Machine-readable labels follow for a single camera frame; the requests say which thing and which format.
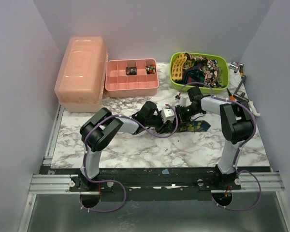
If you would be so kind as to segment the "navy tie with yellow flowers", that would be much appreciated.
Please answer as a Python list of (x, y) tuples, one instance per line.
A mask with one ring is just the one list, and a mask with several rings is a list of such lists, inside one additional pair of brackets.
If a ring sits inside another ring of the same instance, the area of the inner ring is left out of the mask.
[(210, 129), (211, 125), (204, 120), (195, 120), (189, 122), (178, 122), (176, 132), (205, 132)]

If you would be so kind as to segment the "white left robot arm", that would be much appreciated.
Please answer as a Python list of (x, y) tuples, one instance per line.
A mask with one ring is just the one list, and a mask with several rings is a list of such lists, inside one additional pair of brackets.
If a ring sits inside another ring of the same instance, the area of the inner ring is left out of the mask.
[(168, 138), (176, 133), (179, 116), (169, 104), (158, 110), (157, 105), (147, 101), (142, 108), (131, 116), (115, 115), (103, 107), (94, 114), (80, 129), (85, 146), (81, 173), (81, 186), (92, 191), (100, 183), (99, 163), (102, 151), (107, 148), (117, 133), (137, 135), (143, 131), (157, 138)]

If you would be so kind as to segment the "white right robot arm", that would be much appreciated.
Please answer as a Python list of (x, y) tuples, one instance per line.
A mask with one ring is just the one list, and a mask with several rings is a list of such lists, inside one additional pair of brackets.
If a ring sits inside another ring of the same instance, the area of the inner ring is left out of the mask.
[(244, 101), (231, 101), (214, 95), (205, 96), (199, 87), (189, 89), (188, 97), (190, 105), (180, 102), (175, 107), (179, 122), (191, 122), (192, 116), (208, 112), (220, 116), (225, 144), (211, 182), (217, 189), (224, 189), (238, 176), (237, 163), (241, 149), (256, 132), (255, 118)]

